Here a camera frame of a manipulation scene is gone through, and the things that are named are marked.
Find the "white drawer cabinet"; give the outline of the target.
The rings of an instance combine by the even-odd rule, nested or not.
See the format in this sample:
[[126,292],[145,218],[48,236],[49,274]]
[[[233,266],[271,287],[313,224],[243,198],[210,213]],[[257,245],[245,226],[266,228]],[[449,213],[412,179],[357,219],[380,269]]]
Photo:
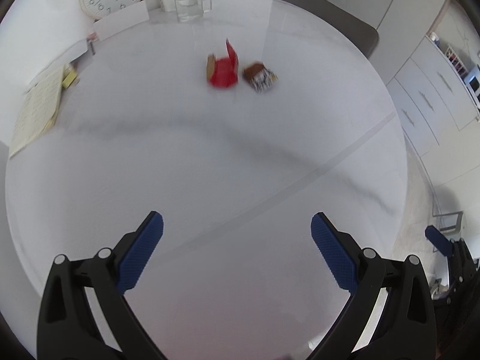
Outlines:
[[479,115],[470,92],[441,49],[424,37],[387,89],[419,156],[440,147]]

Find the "open yellow notebook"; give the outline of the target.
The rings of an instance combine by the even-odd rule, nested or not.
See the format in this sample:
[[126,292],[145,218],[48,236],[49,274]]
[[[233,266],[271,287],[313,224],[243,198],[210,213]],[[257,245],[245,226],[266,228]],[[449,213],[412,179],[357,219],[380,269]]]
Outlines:
[[12,158],[49,130],[56,120],[63,88],[65,66],[39,80],[27,92],[18,113],[9,149]]

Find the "grey dining chair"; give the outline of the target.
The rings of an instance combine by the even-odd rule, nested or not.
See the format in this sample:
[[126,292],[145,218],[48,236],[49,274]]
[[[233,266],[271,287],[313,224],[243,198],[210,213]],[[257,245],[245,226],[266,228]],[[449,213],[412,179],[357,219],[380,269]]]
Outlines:
[[284,0],[319,17],[350,40],[369,59],[379,43],[377,30],[327,0]]

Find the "yellow binder clip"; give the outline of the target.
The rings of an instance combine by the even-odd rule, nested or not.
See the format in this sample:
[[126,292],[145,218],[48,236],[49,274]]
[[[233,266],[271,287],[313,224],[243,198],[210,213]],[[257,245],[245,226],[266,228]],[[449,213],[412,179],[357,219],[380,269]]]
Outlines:
[[77,82],[77,70],[72,66],[72,64],[68,64],[64,68],[64,76],[62,80],[62,87],[64,89],[68,89],[72,85],[74,85]]

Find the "brown patterned small carton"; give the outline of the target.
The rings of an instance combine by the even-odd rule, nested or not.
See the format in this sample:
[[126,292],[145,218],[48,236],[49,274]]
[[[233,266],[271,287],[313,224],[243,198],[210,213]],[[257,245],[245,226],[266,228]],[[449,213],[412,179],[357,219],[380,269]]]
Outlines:
[[245,67],[242,70],[242,77],[257,93],[269,90],[278,80],[274,72],[267,69],[261,62],[255,62]]

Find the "white paper sheet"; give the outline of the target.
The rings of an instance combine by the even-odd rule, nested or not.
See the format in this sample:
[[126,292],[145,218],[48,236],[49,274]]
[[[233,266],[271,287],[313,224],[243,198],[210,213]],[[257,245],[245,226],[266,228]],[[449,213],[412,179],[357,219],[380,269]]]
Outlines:
[[56,69],[60,67],[65,67],[66,65],[70,64],[72,61],[77,60],[83,54],[88,51],[88,41],[86,39],[80,40],[73,44],[70,48],[66,49],[61,55],[56,57],[54,60],[49,62],[46,67],[41,69],[39,72],[29,83],[27,90],[30,90],[36,84],[38,84],[42,79],[46,78],[49,74],[51,74]]

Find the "red crumpled carton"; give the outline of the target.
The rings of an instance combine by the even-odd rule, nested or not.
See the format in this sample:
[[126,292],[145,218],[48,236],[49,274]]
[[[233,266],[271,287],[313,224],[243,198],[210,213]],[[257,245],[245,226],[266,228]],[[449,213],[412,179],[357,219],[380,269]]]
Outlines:
[[210,54],[207,59],[207,82],[218,89],[227,89],[239,82],[239,57],[229,40],[225,41],[227,56],[217,58]]

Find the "white card box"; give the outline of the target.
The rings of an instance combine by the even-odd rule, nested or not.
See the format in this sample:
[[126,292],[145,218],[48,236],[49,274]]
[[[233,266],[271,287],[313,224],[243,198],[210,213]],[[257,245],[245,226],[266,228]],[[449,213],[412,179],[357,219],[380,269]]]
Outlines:
[[100,41],[104,41],[126,29],[148,21],[149,18],[146,2],[137,2],[94,22],[94,34]]

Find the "clear glass mug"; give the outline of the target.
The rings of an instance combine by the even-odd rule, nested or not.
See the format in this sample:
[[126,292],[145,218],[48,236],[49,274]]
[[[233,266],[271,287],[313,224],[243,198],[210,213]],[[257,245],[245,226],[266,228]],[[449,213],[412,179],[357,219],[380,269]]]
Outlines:
[[176,17],[180,23],[202,18],[212,10],[212,0],[174,0]]

